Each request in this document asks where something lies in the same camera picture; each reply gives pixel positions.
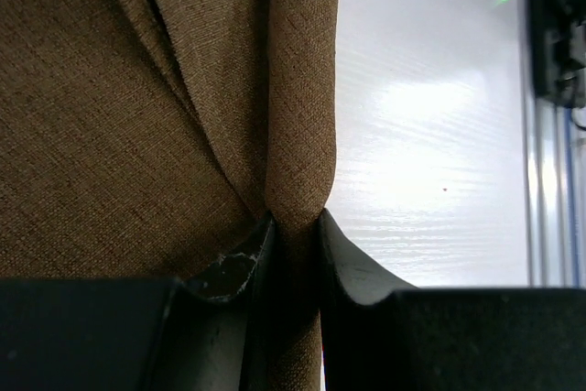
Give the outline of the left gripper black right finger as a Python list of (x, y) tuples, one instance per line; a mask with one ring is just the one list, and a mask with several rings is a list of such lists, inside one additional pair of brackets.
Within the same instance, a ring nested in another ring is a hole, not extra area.
[(582, 390), (579, 288), (417, 288), (318, 221), (330, 390)]

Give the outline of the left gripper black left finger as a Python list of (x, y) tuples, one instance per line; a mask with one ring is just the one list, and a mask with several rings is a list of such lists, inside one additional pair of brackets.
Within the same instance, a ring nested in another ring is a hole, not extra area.
[(1, 282), (4, 390), (266, 390), (276, 224), (189, 280)]

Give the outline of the brown cloth napkin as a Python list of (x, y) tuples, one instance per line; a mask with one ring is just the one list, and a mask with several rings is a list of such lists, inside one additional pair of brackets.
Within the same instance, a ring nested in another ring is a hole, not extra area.
[(192, 277), (267, 212), (268, 386), (316, 390), (339, 0), (1, 0), (1, 273)]

